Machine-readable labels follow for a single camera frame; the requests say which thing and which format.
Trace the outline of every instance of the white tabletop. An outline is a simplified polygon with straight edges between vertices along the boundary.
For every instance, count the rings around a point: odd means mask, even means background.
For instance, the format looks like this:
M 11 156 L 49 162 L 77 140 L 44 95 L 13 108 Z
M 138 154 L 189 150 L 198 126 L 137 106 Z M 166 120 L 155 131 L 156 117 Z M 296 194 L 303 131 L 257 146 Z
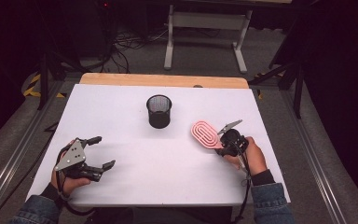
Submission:
M 171 123 L 158 130 L 148 123 L 146 101 L 155 94 L 172 100 Z M 28 193 L 40 194 L 49 182 L 61 148 L 72 139 L 101 136 L 87 146 L 86 163 L 102 167 L 116 160 L 98 183 L 76 189 L 78 206 L 239 205 L 245 195 L 243 171 L 191 135 L 191 126 L 207 120 L 217 131 L 235 127 L 262 148 L 276 182 L 282 182 L 269 137 L 251 90 L 182 87 L 75 85 L 59 127 Z

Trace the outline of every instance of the metal rail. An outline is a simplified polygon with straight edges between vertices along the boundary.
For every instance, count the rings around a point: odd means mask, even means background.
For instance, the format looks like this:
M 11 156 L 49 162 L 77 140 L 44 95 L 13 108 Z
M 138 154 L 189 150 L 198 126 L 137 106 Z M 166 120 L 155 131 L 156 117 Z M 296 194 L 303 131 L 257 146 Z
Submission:
M 316 183 L 318 184 L 319 190 L 322 193 L 324 198 L 324 202 L 327 206 L 330 217 L 332 218 L 334 223 L 347 223 L 345 217 L 343 216 L 341 209 L 338 205 L 334 192 L 331 188 L 330 182 L 327 179 L 327 176 L 324 174 L 324 169 L 322 165 L 319 163 L 318 157 L 316 156 L 314 147 L 312 142 L 310 141 L 309 135 L 301 121 L 296 117 L 296 113 L 292 107 L 293 99 L 289 93 L 289 91 L 281 91 L 281 95 L 283 101 L 289 111 L 290 117 L 292 118 L 296 130 L 298 131 L 298 135 L 301 138 L 304 153 L 306 159 L 310 165 L 310 169 L 313 172 Z
M 31 120 L 30 125 L 28 126 L 27 130 L 24 133 L 24 136 L 20 140 L 19 144 L 17 145 L 16 149 L 13 151 L 12 156 L 7 162 L 7 165 L 0 173 L 0 199 L 5 193 L 8 184 L 10 183 L 14 174 L 21 163 L 22 158 L 24 157 L 25 153 L 28 151 L 29 146 L 32 143 L 32 140 L 35 136 L 35 131 L 39 127 L 42 118 L 45 116 L 46 112 L 48 111 L 49 106 L 51 105 L 52 100 L 59 92 L 62 81 L 55 81 L 51 85 L 51 89 L 49 91 L 49 98 L 46 102 L 45 106 L 41 109 L 36 111 L 33 119 Z

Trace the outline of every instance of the cable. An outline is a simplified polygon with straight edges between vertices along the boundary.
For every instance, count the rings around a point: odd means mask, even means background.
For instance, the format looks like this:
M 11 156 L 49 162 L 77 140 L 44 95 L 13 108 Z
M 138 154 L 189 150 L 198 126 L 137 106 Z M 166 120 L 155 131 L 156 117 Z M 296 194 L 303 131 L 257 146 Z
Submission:
M 68 149 L 69 149 L 69 146 L 64 147 L 60 151 L 60 153 L 57 156 L 56 165 L 60 162 L 60 160 L 62 158 L 62 154 L 64 152 L 66 152 Z M 66 176 L 63 177 L 63 181 L 61 184 L 61 179 L 60 179 L 61 173 L 62 173 L 61 171 L 56 171 L 55 175 L 56 175 L 56 180 L 57 180 L 57 188 L 58 188 L 57 191 L 59 192 L 60 196 L 63 196 L 63 185 L 65 184 Z M 90 210 L 88 210 L 86 212 L 77 211 L 66 200 L 63 200 L 63 205 L 66 207 L 66 209 L 68 209 L 69 212 L 71 212 L 72 214 L 78 215 L 78 216 L 86 216 L 86 215 L 89 215 L 95 211 L 95 208 L 91 208 Z

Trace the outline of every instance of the pink coiled object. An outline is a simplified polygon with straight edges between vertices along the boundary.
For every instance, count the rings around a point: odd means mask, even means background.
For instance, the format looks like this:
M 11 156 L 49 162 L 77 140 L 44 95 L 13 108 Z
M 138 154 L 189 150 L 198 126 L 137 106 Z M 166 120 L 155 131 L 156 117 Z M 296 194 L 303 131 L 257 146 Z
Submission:
M 217 131 L 204 120 L 197 121 L 191 128 L 191 134 L 204 146 L 210 149 L 223 148 Z

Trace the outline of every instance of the sleeve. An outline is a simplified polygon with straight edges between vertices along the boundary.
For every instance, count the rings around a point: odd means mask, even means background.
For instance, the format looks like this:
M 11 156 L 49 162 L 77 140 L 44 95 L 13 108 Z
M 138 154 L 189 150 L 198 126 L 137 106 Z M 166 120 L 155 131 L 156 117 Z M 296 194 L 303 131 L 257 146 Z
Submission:
M 281 183 L 255 186 L 251 191 L 257 224 L 295 223 Z
M 61 213 L 61 200 L 57 198 L 57 190 L 48 185 L 41 195 L 32 195 L 22 206 L 20 211 L 8 223 L 28 224 L 43 223 L 56 224 Z

